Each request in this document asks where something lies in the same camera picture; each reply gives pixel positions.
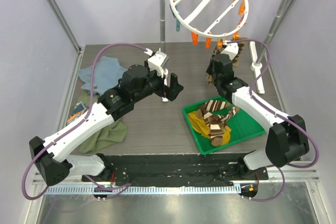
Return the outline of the brown argyle sock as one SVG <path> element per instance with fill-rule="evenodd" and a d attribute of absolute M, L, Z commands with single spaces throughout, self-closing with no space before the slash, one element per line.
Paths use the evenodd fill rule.
<path fill-rule="evenodd" d="M 234 43 L 228 44 L 227 42 L 224 42 L 223 39 L 220 39 L 212 52 L 211 59 L 218 54 L 227 54 L 229 55 L 229 59 L 232 61 L 233 67 L 237 68 L 239 56 L 245 46 L 244 42 L 237 43 L 237 41 L 238 39 L 234 39 Z"/>

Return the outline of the brown striped sock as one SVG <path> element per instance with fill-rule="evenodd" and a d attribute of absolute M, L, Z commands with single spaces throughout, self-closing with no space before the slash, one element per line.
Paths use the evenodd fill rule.
<path fill-rule="evenodd" d="M 197 118 L 203 118 L 205 120 L 228 120 L 230 118 L 230 115 L 218 115 L 213 114 L 215 111 L 219 111 L 222 109 L 225 109 L 227 107 L 231 106 L 231 103 L 227 101 L 220 101 L 220 100 L 208 100 L 203 105 L 201 105 L 197 112 L 196 117 Z"/>
<path fill-rule="evenodd" d="M 228 120 L 232 119 L 240 108 L 233 106 L 225 115 L 214 114 L 214 110 L 204 107 L 203 118 L 205 124 L 209 127 L 210 143 L 214 147 L 226 145 L 231 138 L 231 128 L 228 126 Z"/>

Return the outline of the yellow sock with patch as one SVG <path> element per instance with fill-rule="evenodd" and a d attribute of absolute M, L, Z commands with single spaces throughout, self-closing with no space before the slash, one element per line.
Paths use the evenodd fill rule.
<path fill-rule="evenodd" d="M 227 125 L 220 126 L 218 124 L 210 125 L 210 144 L 214 147 L 226 145 L 231 138 L 231 128 Z"/>

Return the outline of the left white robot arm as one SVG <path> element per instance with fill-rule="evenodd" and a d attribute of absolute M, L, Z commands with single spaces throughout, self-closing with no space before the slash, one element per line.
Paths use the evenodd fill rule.
<path fill-rule="evenodd" d="M 42 139 L 29 141 L 33 164 L 47 186 L 54 186 L 68 176 L 91 175 L 105 182 L 112 169 L 101 154 L 73 156 L 71 152 L 100 129 L 112 124 L 134 109 L 144 98 L 156 94 L 174 101 L 183 86 L 172 73 L 170 85 L 164 83 L 165 74 L 149 62 L 132 65 L 123 73 L 117 86 L 107 90 L 91 109 L 59 132 Z"/>

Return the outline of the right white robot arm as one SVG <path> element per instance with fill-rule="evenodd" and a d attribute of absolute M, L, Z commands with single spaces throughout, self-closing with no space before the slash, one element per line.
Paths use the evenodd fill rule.
<path fill-rule="evenodd" d="M 235 77 L 228 55 L 213 56 L 206 72 L 212 76 L 218 94 L 245 111 L 267 133 L 266 146 L 245 155 L 239 161 L 239 177 L 250 179 L 257 169 L 266 166 L 281 168 L 309 152 L 304 119 L 299 115 L 289 116 L 276 110 L 245 81 Z"/>

